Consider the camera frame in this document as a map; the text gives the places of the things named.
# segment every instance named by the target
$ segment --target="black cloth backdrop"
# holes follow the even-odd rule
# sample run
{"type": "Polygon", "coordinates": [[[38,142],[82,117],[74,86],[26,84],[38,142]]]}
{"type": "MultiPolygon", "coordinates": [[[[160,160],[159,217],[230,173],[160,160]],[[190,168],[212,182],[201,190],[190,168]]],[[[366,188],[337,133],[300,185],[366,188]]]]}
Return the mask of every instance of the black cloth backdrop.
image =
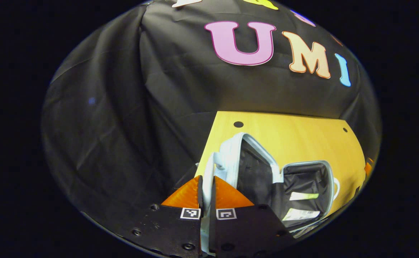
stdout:
{"type": "Polygon", "coordinates": [[[80,211],[115,233],[131,216],[163,201],[199,162],[216,112],[257,111],[345,119],[365,157],[381,137],[378,105],[365,70],[325,29],[236,0],[202,1],[180,10],[157,0],[93,32],[63,61],[42,111],[42,136],[54,178],[80,211]],[[220,60],[205,24],[236,21],[240,51],[257,49],[250,21],[275,25],[272,59],[258,66],[220,60]],[[330,79],[289,69],[291,45],[326,48],[330,79]],[[345,57],[351,87],[332,55],[345,57]]]}

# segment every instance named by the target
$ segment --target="wooden table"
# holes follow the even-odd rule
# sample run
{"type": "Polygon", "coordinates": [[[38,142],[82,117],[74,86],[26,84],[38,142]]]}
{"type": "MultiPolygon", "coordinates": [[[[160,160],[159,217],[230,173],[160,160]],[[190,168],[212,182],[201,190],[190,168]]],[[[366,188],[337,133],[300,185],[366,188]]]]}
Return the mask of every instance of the wooden table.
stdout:
{"type": "Polygon", "coordinates": [[[212,152],[239,132],[252,135],[275,158],[280,168],[295,162],[326,160],[340,182],[340,193],[328,215],[345,205],[362,186],[365,160],[346,121],[273,113],[219,111],[195,176],[203,175],[212,152]],[[241,128],[234,122],[242,122],[241,128]]]}

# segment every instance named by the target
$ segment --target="black background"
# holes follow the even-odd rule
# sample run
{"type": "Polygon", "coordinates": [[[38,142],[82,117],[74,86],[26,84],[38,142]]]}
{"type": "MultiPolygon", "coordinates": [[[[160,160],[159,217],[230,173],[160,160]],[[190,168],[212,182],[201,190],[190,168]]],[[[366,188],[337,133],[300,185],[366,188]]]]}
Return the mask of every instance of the black background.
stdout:
{"type": "MultiPolygon", "coordinates": [[[[134,1],[0,1],[0,257],[147,257],[94,226],[50,176],[39,129],[69,52],[134,1]]],[[[281,256],[419,257],[419,1],[284,4],[326,28],[371,76],[383,116],[375,173],[356,201],[281,256]]]]}

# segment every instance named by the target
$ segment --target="white tag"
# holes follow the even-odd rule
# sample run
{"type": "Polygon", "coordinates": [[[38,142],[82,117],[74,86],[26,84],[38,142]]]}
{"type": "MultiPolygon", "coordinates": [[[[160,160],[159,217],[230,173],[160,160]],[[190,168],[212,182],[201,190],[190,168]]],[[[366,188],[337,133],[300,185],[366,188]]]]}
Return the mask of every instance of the white tag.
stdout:
{"type": "Polygon", "coordinates": [[[319,215],[320,211],[305,211],[290,208],[283,220],[313,219],[319,215]]]}
{"type": "Polygon", "coordinates": [[[183,5],[190,5],[198,2],[201,2],[201,0],[178,0],[178,2],[172,5],[171,7],[180,7],[183,5]]]}
{"type": "Polygon", "coordinates": [[[306,193],[292,192],[291,198],[289,198],[289,201],[316,199],[318,196],[319,196],[319,193],[306,194],[306,193]]]}

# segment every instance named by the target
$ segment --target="orange letter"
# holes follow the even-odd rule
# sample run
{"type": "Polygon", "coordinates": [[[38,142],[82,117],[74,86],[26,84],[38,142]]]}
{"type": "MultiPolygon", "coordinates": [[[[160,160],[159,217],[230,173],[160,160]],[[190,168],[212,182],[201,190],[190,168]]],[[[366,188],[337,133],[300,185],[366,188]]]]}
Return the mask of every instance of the orange letter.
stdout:
{"type": "Polygon", "coordinates": [[[268,0],[244,0],[245,2],[255,4],[255,5],[263,5],[265,7],[268,7],[273,10],[278,10],[278,7],[274,6],[270,1],[268,0]]]}
{"type": "Polygon", "coordinates": [[[289,68],[293,72],[306,72],[306,66],[308,66],[310,73],[313,73],[316,64],[318,64],[316,74],[322,78],[330,78],[324,46],[318,42],[313,42],[313,47],[310,50],[299,35],[283,31],[283,36],[291,43],[292,63],[289,65],[289,68]],[[305,60],[306,66],[303,65],[302,58],[305,60]]]}

